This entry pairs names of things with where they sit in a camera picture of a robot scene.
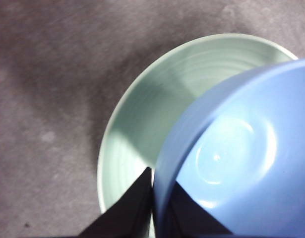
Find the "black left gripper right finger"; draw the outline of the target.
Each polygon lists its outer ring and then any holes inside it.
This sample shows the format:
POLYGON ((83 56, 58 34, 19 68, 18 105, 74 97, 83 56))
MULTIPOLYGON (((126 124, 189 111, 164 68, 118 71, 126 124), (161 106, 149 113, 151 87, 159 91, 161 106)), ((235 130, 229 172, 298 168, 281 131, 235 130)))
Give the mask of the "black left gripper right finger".
POLYGON ((170 221, 171 238, 232 237, 232 232, 203 210, 178 183, 170 198, 170 221))

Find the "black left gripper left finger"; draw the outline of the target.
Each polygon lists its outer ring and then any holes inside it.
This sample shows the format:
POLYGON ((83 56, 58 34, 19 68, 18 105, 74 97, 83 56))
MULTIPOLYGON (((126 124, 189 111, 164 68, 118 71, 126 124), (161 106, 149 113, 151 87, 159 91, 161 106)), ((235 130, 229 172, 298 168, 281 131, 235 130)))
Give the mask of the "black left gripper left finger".
POLYGON ((152 170, 147 167, 123 196, 78 236, 147 238, 152 209, 152 170))

